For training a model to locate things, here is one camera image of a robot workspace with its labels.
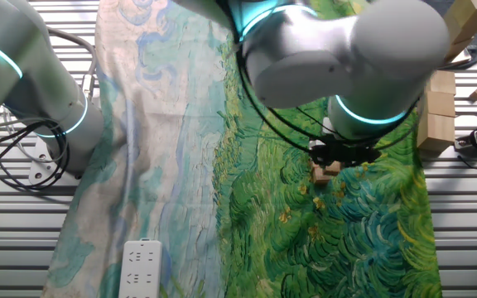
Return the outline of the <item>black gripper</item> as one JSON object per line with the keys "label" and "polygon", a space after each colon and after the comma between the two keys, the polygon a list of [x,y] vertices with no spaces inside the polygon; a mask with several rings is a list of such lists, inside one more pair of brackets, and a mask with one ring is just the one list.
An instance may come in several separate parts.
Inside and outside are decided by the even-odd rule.
{"label": "black gripper", "polygon": [[325,147],[312,147],[309,150],[311,160],[318,166],[328,166],[329,161],[375,162],[382,152],[374,147],[347,147],[341,143],[328,143]]}

